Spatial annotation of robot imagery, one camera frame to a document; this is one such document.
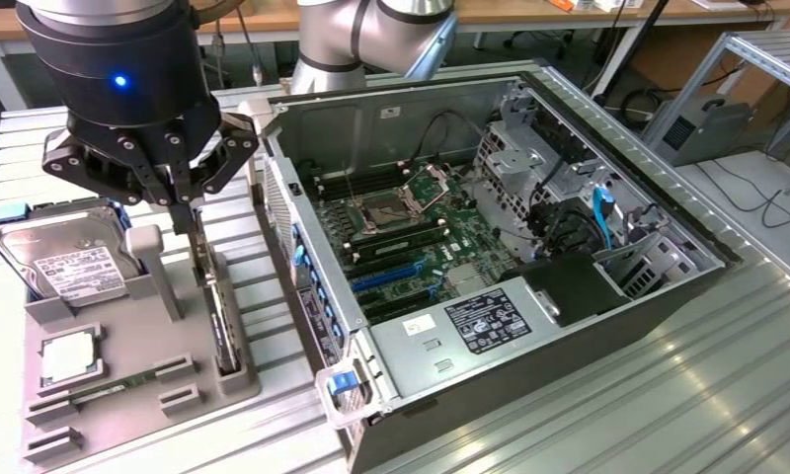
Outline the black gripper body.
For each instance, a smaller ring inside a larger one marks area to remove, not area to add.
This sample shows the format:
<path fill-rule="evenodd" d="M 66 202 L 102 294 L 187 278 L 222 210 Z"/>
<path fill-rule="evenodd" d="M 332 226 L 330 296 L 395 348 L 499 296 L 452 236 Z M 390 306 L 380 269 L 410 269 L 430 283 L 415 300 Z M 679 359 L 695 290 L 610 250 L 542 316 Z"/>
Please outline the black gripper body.
<path fill-rule="evenodd" d="M 71 136 L 122 159 L 120 139 L 150 160 L 168 157 L 175 135 L 192 160 L 219 125 L 190 15 L 166 8 L 119 26 L 78 26 L 48 20 L 30 8 L 16 17 L 67 109 Z"/>

